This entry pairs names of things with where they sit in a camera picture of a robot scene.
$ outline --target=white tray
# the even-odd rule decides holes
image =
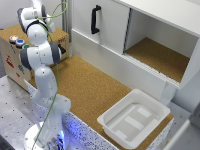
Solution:
[[[105,133],[122,147],[135,149],[169,113],[169,108],[134,89],[97,121]]]

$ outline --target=black handle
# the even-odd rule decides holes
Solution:
[[[91,31],[92,31],[92,34],[96,34],[98,33],[100,30],[98,28],[96,28],[96,12],[101,10],[101,7],[96,5],[96,8],[94,8],[92,10],[92,24],[91,24]]]

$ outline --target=cable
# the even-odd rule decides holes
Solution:
[[[61,14],[59,14],[59,15],[57,15],[57,16],[53,16],[54,13],[55,13],[55,11],[57,10],[57,8],[58,8],[60,5],[62,5],[62,4],[65,4],[65,5],[66,5],[65,10],[64,10]],[[51,19],[52,19],[52,18],[58,17],[58,16],[62,15],[62,14],[67,10],[67,7],[68,7],[68,4],[67,4],[66,2],[62,2],[62,3],[60,3],[60,4],[55,8],[55,10],[53,11],[51,17],[40,17],[40,18],[37,18],[37,20],[43,19],[43,18],[44,18],[44,19],[45,19],[45,18],[51,18]],[[41,26],[44,28],[44,30],[45,30],[45,31],[47,32],[47,34],[49,35],[49,37],[50,37],[50,39],[51,39],[51,42],[53,42],[50,33],[46,30],[46,28],[45,28],[43,25],[41,25]],[[58,85],[59,85],[58,64],[56,64],[56,68],[57,68],[57,86],[58,86]],[[53,105],[54,105],[54,102],[55,102],[55,99],[56,99],[56,95],[57,95],[57,92],[56,92],[56,94],[55,94],[55,96],[54,96],[54,98],[53,98],[53,102],[52,102],[52,104],[51,104],[51,106],[50,106],[50,109],[49,109],[49,111],[48,111],[48,113],[47,113],[47,116],[46,116],[46,118],[45,118],[45,120],[44,120],[44,123],[43,123],[43,125],[42,125],[42,127],[41,127],[41,129],[40,129],[40,131],[39,131],[39,133],[38,133],[38,135],[37,135],[37,138],[36,138],[36,140],[35,140],[35,142],[34,142],[34,144],[33,144],[32,150],[33,150],[33,148],[34,148],[36,142],[38,141],[38,138],[39,138],[39,136],[40,136],[40,133],[41,133],[41,131],[42,131],[42,129],[43,129],[45,123],[46,123],[47,118],[49,117],[49,114],[50,114],[50,112],[51,112],[51,109],[53,108]]]

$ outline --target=brown box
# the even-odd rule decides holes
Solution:
[[[21,49],[16,48],[15,45],[10,44],[9,38],[12,35],[17,35],[19,39],[25,40],[26,44],[30,44],[28,37],[23,33],[19,24],[9,27],[0,31],[0,50],[5,67],[6,74],[16,81],[25,90],[28,90],[24,79],[29,81],[33,78],[33,71],[26,69],[19,60],[19,53]],[[53,41],[66,50],[66,53],[62,55],[61,60],[65,60],[69,57],[69,35],[59,28],[56,28],[54,33],[51,33]]]

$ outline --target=cork tabletop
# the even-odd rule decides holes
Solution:
[[[19,39],[25,40],[26,44],[31,45],[30,41],[28,40],[27,35],[22,31],[20,24],[16,24],[4,30],[0,30],[0,37],[5,41],[9,42],[10,36],[17,35]],[[53,40],[58,40],[64,36],[68,36],[66,32],[56,27],[54,33],[50,33]]]
[[[144,38],[125,53],[178,82],[181,82],[190,60],[149,38]]]
[[[71,100],[70,111],[123,150],[104,133],[97,118],[131,92],[131,89],[75,55],[60,63],[58,68],[58,94]],[[36,87],[34,79],[29,82]],[[136,150],[146,149],[172,119],[173,115],[167,116]]]

